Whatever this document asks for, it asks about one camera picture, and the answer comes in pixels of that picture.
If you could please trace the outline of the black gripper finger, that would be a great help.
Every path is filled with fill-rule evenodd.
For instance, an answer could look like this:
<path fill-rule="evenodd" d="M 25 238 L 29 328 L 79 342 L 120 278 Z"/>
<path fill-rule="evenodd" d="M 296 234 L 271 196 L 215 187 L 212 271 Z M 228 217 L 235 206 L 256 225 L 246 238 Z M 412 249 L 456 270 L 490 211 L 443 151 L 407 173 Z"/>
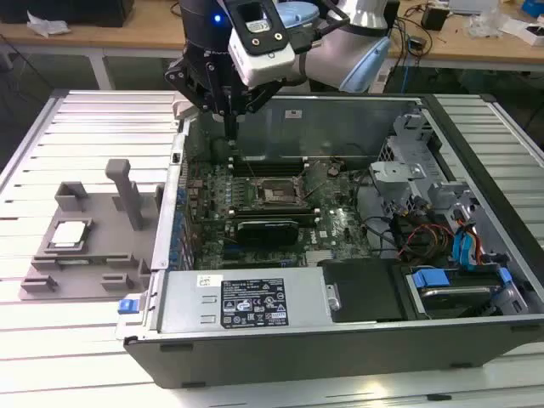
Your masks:
<path fill-rule="evenodd" d="M 238 119 L 246 113 L 255 113 L 282 88 L 283 81 L 272 81 L 249 88 L 241 79 L 231 86 L 231 139 L 237 140 Z"/>
<path fill-rule="evenodd" d="M 165 79 L 201 111 L 222 119 L 224 136 L 232 140 L 232 64 L 221 59 L 178 59 L 169 66 Z"/>

